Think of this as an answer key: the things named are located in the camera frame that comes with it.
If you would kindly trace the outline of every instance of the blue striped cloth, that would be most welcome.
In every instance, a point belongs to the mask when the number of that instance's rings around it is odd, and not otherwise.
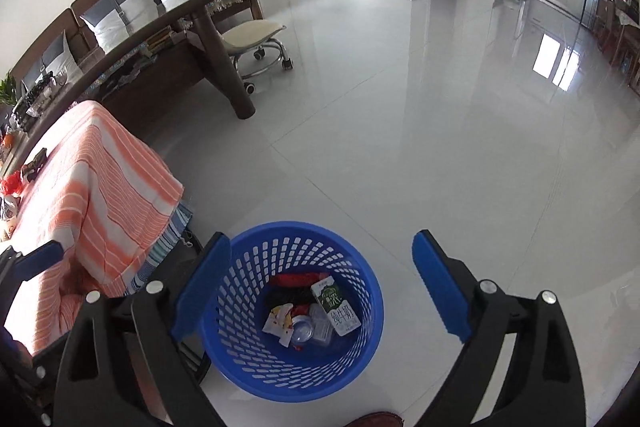
[[[154,270],[162,263],[162,260],[174,249],[175,245],[178,244],[180,236],[187,227],[191,216],[193,216],[193,212],[184,206],[182,202],[179,202],[174,213],[171,215],[166,229],[164,229],[162,235],[151,247],[145,264],[140,267],[138,273],[136,273],[131,282],[127,284],[124,295],[131,295],[145,285]]]

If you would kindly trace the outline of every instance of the metal bolt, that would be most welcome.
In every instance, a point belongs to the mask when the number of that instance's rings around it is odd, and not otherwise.
[[[100,298],[100,292],[98,292],[98,290],[91,290],[86,295],[86,301],[89,304],[93,304],[94,302],[97,302],[99,298]]]
[[[558,301],[558,297],[556,297],[555,293],[550,292],[549,290],[544,290],[542,292],[542,300],[547,304],[556,304],[556,302]]]
[[[162,288],[164,288],[164,284],[162,284],[162,281],[151,281],[146,285],[146,292],[153,295],[155,293],[160,293],[162,291]]]
[[[495,285],[495,282],[490,281],[489,279],[482,279],[480,281],[480,289],[484,293],[496,293],[498,291],[498,286]]]

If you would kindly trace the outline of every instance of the rolling stool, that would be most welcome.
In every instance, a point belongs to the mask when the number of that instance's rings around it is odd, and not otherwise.
[[[254,58],[256,60],[262,60],[264,58],[265,48],[273,48],[279,51],[278,57],[261,70],[242,74],[241,78],[243,81],[264,73],[278,62],[282,62],[283,70],[289,71],[293,69],[293,61],[289,58],[289,54],[287,54],[284,45],[273,37],[284,28],[286,28],[286,26],[278,22],[258,19],[243,22],[222,34],[222,41],[224,42],[226,52],[230,57],[233,57],[236,70],[238,69],[238,60],[248,51],[254,50]],[[255,84],[252,82],[244,82],[244,89],[246,89],[248,94],[252,94],[255,91]]]

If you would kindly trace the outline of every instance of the wooden sofa leg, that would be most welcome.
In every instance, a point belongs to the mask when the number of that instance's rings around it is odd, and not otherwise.
[[[242,85],[242,80],[226,54],[222,38],[213,25],[205,7],[191,14],[193,26],[200,37],[207,58],[216,75],[217,87],[231,103],[236,115],[241,120],[253,116],[255,107]]]
[[[262,7],[259,0],[251,0],[251,15],[254,17],[254,21],[264,19],[262,14]]]

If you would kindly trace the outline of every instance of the blue gripper pad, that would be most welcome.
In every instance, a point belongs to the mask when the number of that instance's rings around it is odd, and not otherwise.
[[[468,302],[428,237],[418,232],[412,246],[415,267],[438,309],[447,331],[462,343],[471,336]]]
[[[18,258],[14,265],[15,278],[20,281],[33,279],[38,273],[62,261],[64,254],[65,251],[62,250],[62,245],[58,241],[49,241]]]
[[[175,321],[171,329],[172,337],[183,340],[195,331],[210,297],[218,290],[218,282],[229,268],[231,243],[220,234],[218,240],[204,248],[205,256],[200,265],[185,284],[175,304]]]

